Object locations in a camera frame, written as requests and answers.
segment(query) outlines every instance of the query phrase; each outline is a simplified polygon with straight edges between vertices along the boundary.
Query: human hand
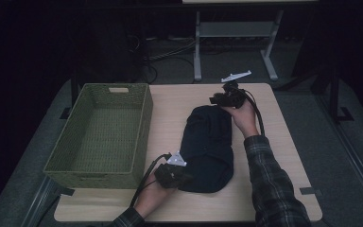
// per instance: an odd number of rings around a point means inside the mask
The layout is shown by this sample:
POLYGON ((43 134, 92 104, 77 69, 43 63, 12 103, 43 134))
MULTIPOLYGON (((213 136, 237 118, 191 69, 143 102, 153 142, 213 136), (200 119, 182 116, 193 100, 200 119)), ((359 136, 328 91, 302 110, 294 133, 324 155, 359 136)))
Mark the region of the human hand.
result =
POLYGON ((156 182, 154 169, 146 180, 146 187, 141 191, 138 196, 138 200, 134 205, 134 209, 146 218, 156 208, 158 208, 165 199, 170 196, 176 188, 163 188, 158 182, 156 182))
POLYGON ((244 138, 259 134, 255 124, 255 110, 247 100, 238 109, 234 107, 220 108, 231 114, 234 124, 243 132, 244 138))

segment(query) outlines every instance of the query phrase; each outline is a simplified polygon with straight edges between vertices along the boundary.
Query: folded black fabric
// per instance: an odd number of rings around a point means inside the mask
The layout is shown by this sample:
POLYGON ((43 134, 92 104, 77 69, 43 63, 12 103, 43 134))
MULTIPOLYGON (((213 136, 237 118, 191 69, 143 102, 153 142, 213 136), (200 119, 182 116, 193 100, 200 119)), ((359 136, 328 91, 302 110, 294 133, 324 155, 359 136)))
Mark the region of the folded black fabric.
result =
POLYGON ((184 173, 192 181, 182 191, 213 193, 233 176, 232 118, 217 106, 200 106, 187 118, 181 140, 184 173))

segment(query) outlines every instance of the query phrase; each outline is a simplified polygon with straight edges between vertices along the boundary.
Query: plaid shirt sleeve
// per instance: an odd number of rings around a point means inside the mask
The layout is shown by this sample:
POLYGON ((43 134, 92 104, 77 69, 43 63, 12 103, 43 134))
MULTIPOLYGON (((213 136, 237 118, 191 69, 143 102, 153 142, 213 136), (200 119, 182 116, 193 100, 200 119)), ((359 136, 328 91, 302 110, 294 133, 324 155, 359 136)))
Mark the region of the plaid shirt sleeve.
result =
POLYGON ((311 226, 305 207, 294 197, 290 178, 273 156, 268 139, 251 136, 244 141, 244 147, 257 226, 311 226))
POLYGON ((128 208, 107 227, 138 227, 144 225, 144 219, 134 208, 128 208))

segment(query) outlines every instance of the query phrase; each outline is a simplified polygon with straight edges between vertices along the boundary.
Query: floor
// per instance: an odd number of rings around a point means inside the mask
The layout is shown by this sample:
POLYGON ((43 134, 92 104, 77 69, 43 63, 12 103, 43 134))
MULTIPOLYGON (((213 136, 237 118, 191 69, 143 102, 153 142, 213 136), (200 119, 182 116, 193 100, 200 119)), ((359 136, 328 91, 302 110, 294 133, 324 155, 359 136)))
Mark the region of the floor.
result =
MULTIPOLYGON (((301 44, 279 41, 274 45, 271 59, 279 79, 272 81, 268 78, 259 53, 266 41, 206 41, 202 51, 203 78, 200 83, 220 83, 221 78, 226 78, 231 73, 247 70, 251 70, 252 75, 238 82, 264 82, 274 88, 290 82, 301 44)), ((169 53, 189 42, 191 40, 149 41, 151 57, 169 53)), ((152 84, 192 83, 192 57, 192 50, 185 49, 160 61, 152 61, 153 68, 146 67, 145 76, 139 81, 152 84)), ((308 178, 318 191, 317 198, 323 218, 314 222, 313 226, 363 226, 363 182, 350 159, 350 152, 347 151, 353 148, 363 163, 363 109, 351 88, 341 82, 339 105, 350 111, 354 121, 335 124, 325 111, 328 93, 315 96, 310 92, 313 79, 308 79, 288 91, 275 92, 308 178), (349 146, 344 143, 344 138, 350 141, 349 146)), ((0 197, 0 226, 78 227, 104 224, 60 223, 54 219, 56 197, 60 188, 45 178, 42 169, 64 126, 65 120, 60 119, 61 114, 70 106, 71 90, 68 81, 57 94, 0 197)), ((219 226, 247 225, 228 223, 219 226)), ((215 225, 195 223, 191 226, 215 225)))

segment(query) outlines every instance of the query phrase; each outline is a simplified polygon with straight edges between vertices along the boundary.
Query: wicker basket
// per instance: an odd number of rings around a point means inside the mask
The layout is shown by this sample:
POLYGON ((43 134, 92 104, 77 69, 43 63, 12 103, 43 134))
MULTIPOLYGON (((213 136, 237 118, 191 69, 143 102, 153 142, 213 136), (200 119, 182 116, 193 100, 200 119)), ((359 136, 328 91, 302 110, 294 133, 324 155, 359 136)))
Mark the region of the wicker basket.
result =
POLYGON ((152 106, 147 84, 85 84, 44 173, 70 188, 137 188, 152 106))

